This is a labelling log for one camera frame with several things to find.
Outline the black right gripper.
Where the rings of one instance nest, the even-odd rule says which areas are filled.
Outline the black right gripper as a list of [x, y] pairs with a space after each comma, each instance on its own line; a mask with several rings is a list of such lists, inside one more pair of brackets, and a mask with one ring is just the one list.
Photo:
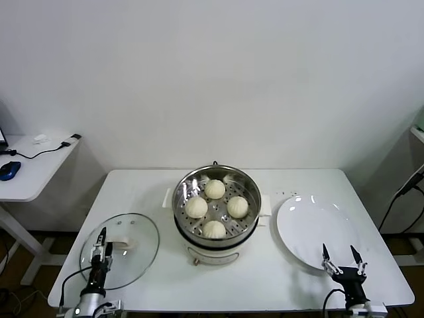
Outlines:
[[362, 284], [366, 280], [366, 276], [364, 275], [366, 274], [366, 267], [368, 263], [364, 262], [360, 253], [353, 245], [350, 245], [350, 250], [357, 268], [344, 266], [338, 267], [332, 262], [325, 243], [322, 244], [322, 247], [322, 267], [328, 274], [332, 274], [334, 282], [343, 287], [345, 302], [366, 303], [368, 299], [366, 298]]

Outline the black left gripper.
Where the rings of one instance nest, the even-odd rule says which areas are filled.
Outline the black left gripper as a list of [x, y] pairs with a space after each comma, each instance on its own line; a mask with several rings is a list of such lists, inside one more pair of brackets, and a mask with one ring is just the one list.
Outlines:
[[107, 228], [103, 227], [91, 249], [91, 271], [88, 280], [88, 293], [106, 293], [105, 280], [112, 264], [113, 243], [105, 239]]

